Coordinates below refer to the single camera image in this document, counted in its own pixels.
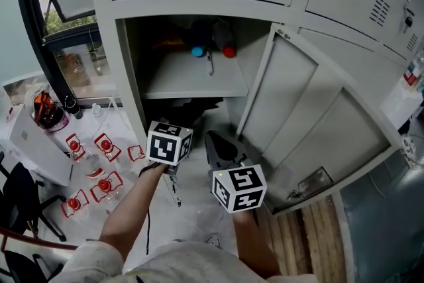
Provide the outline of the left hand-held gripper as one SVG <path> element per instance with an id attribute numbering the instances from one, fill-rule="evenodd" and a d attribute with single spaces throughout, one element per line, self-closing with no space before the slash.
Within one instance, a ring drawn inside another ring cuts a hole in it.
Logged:
<path id="1" fill-rule="evenodd" d="M 152 121 L 148 130 L 146 156 L 166 165 L 164 174 L 169 177 L 166 185 L 178 207 L 182 206 L 182 201 L 177 193 L 177 171 L 190 153 L 192 139 L 192 129 L 159 121 Z"/>

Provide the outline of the black umbrella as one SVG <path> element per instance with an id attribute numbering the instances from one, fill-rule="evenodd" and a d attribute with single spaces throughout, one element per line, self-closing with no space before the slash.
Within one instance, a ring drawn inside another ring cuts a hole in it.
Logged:
<path id="1" fill-rule="evenodd" d="M 154 121 L 192 127 L 204 112 L 218 108 L 223 102 L 222 97 L 195 97 L 175 100 L 157 108 L 152 115 Z"/>

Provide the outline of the grey metal locker cabinet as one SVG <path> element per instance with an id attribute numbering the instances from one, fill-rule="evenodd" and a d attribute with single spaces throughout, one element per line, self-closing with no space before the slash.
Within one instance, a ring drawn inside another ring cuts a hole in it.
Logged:
<path id="1" fill-rule="evenodd" d="M 119 95 L 142 146 L 147 144 L 148 130 L 145 99 L 222 97 L 226 122 L 237 132 L 272 23 L 287 26 L 329 56 L 379 107 L 424 41 L 424 0 L 94 0 L 94 4 Z M 415 14 L 405 34 L 404 7 Z M 234 58 L 225 57 L 213 41 L 216 18 L 231 26 Z M 191 54 L 189 31 L 195 21 L 209 26 L 209 44 L 200 58 Z M 161 36 L 178 36 L 185 48 L 151 50 Z M 207 72 L 207 49 L 213 56 L 212 76 Z"/>

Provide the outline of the person's right forearm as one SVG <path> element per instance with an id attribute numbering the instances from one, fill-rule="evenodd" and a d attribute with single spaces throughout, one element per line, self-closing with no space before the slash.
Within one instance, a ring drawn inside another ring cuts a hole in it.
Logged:
<path id="1" fill-rule="evenodd" d="M 278 261 L 267 245 L 250 211 L 232 214 L 239 259 L 264 279 L 281 274 Z"/>

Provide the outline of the person's left forearm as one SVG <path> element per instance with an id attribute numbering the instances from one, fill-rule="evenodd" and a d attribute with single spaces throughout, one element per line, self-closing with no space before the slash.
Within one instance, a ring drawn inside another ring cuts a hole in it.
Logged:
<path id="1" fill-rule="evenodd" d="M 127 259 L 142 229 L 165 168 L 165 164 L 159 164 L 144 171 L 108 216 L 102 228 L 99 241 L 118 250 L 123 260 Z"/>

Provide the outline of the grey open locker door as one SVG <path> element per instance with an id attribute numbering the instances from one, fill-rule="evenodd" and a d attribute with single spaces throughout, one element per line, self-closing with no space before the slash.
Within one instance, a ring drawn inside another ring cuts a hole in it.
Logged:
<path id="1" fill-rule="evenodd" d="M 329 196 L 401 146 L 380 107 L 334 60 L 272 23 L 238 134 L 266 176 L 266 208 L 278 216 Z"/>

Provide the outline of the clear red-label water jug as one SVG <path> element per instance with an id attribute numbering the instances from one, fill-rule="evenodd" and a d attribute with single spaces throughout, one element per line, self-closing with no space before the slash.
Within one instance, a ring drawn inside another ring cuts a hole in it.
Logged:
<path id="1" fill-rule="evenodd" d="M 66 139 L 66 144 L 70 149 L 70 158 L 74 165 L 86 177 L 95 179 L 104 173 L 99 155 L 87 140 L 73 133 Z"/>

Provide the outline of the person's right shoe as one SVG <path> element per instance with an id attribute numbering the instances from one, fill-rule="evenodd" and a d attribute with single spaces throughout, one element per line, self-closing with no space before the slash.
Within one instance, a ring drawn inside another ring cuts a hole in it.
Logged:
<path id="1" fill-rule="evenodd" d="M 205 243 L 207 245 L 211 245 L 212 247 L 222 249 L 221 239 L 220 239 L 220 236 L 218 234 L 212 234 L 212 235 L 208 236 Z"/>

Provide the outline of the black flask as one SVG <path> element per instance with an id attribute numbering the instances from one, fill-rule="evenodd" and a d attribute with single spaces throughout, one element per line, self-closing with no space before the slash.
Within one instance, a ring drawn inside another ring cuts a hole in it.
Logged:
<path id="1" fill-rule="evenodd" d="M 72 114 L 76 119 L 81 119 L 83 117 L 83 112 L 81 111 L 81 108 L 78 105 L 76 99 L 72 95 L 67 95 L 65 97 L 64 106 L 66 111 Z"/>

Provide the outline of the yellow flat item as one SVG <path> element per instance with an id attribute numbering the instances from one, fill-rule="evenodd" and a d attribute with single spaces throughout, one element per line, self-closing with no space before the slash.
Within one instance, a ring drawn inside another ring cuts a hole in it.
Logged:
<path id="1" fill-rule="evenodd" d="M 178 36 L 161 36 L 152 43 L 151 50 L 181 50 L 185 47 L 185 42 Z"/>

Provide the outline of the person's white shirt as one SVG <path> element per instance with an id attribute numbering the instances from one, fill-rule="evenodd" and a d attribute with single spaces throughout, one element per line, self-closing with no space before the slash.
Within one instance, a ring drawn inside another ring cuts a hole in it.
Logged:
<path id="1" fill-rule="evenodd" d="M 313 274 L 261 278 L 235 255 L 191 241 L 158 247 L 128 272 L 123 265 L 111 245 L 87 242 L 51 283 L 317 283 Z"/>

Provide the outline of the wooden slat platform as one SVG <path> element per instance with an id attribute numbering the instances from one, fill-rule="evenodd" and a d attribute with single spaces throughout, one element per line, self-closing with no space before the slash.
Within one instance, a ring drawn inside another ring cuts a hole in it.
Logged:
<path id="1" fill-rule="evenodd" d="M 314 274 L 319 283 L 348 283 L 341 227 L 331 196 L 279 217 L 262 206 L 254 217 L 282 274 Z"/>

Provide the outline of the white box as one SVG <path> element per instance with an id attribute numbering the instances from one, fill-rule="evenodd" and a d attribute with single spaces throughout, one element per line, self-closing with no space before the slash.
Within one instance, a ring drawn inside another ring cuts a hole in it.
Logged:
<path id="1" fill-rule="evenodd" d="M 68 186 L 72 161 L 34 122 L 23 105 L 13 108 L 7 140 L 19 160 L 55 184 Z"/>

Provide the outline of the white counter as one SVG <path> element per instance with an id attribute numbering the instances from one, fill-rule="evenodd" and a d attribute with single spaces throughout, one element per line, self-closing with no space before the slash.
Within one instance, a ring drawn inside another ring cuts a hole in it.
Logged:
<path id="1" fill-rule="evenodd" d="M 418 110 L 424 100 L 421 80 L 417 85 L 409 85 L 403 77 L 381 104 L 392 125 L 398 130 Z"/>

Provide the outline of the black window frame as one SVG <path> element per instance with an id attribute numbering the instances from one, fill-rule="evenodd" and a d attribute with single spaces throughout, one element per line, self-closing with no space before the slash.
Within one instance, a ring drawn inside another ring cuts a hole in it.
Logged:
<path id="1" fill-rule="evenodd" d="M 105 105 L 117 89 L 93 0 L 18 0 L 26 33 L 63 105 Z"/>

